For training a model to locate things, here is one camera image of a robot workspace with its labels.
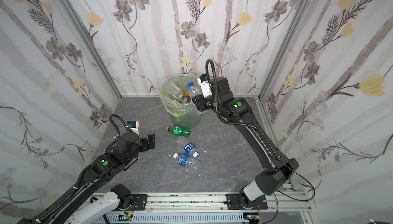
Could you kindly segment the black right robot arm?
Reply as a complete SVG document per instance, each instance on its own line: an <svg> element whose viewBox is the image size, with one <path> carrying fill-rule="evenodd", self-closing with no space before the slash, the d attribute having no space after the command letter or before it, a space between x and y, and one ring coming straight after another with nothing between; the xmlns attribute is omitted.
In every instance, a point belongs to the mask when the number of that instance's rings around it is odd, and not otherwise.
<svg viewBox="0 0 393 224"><path fill-rule="evenodd" d="M239 204L250 208L258 198L272 195L296 174L299 163L288 158L274 145L258 123L256 116L244 98L235 98L228 80L216 76L214 61L205 63L205 73L198 81L202 94L192 99L199 111L212 110L218 119L234 126L253 149L262 166L262 172L239 192Z"/></svg>

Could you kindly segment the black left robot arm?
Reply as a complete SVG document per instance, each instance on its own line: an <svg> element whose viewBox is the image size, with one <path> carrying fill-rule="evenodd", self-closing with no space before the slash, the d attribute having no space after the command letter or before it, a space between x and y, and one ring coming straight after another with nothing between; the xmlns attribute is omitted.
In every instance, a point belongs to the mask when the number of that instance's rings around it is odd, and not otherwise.
<svg viewBox="0 0 393 224"><path fill-rule="evenodd" d="M155 148L156 135L141 138L133 131L135 121L126 123L116 114L109 115L108 120L115 128L116 136L104 154L86 166L74 185L58 200L35 217L21 219L20 224L64 224L93 193L117 174L128 170L140 152Z"/></svg>

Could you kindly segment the clear bottle blue label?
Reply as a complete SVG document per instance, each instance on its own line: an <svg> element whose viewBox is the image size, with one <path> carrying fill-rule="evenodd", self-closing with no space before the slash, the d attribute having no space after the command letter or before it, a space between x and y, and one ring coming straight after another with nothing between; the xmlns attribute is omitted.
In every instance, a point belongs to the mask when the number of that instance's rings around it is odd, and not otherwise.
<svg viewBox="0 0 393 224"><path fill-rule="evenodd" d="M193 102L194 99L195 99L197 96L199 96L199 95L202 94L201 90L200 90L198 87L196 87L195 84L194 84L193 82L191 82L191 83L188 84L188 88L189 88L189 91L188 91L188 92L189 92L189 96L190 96L191 102Z"/></svg>
<svg viewBox="0 0 393 224"><path fill-rule="evenodd" d="M174 153L173 158L176 160L176 162L179 165L183 167L192 168L194 170L198 170L201 165L201 163L198 160L186 154Z"/></svg>
<svg viewBox="0 0 393 224"><path fill-rule="evenodd" d="M192 156L193 158L198 158L199 153L197 152L196 147L187 138L178 137L176 139L176 142L188 156Z"/></svg>

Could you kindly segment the orange red tea bottle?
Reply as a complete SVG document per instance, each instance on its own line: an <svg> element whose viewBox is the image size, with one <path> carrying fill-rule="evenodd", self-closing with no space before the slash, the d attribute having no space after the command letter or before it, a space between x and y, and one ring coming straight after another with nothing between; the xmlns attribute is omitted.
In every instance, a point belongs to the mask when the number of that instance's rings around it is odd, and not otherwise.
<svg viewBox="0 0 393 224"><path fill-rule="evenodd" d="M187 90L187 91L183 94L183 96L184 96L187 100L190 100L190 92L189 92L189 90Z"/></svg>

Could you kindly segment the green bottle yellow cap top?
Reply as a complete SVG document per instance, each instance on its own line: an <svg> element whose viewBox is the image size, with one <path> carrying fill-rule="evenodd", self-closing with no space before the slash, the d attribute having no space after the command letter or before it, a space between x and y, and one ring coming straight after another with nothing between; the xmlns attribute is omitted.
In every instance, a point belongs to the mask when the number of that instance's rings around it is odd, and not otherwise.
<svg viewBox="0 0 393 224"><path fill-rule="evenodd" d="M166 127L166 131L175 136L183 136L183 137L190 136L190 129L186 127L171 126L171 127Z"/></svg>

